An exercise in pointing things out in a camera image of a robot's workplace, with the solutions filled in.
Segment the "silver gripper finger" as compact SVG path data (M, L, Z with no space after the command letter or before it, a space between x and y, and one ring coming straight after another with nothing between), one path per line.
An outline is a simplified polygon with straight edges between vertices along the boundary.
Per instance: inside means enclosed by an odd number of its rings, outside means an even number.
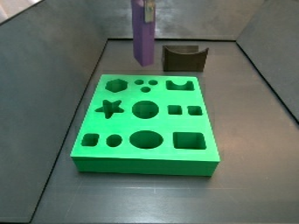
M145 0L145 21L147 23L155 21L155 0Z

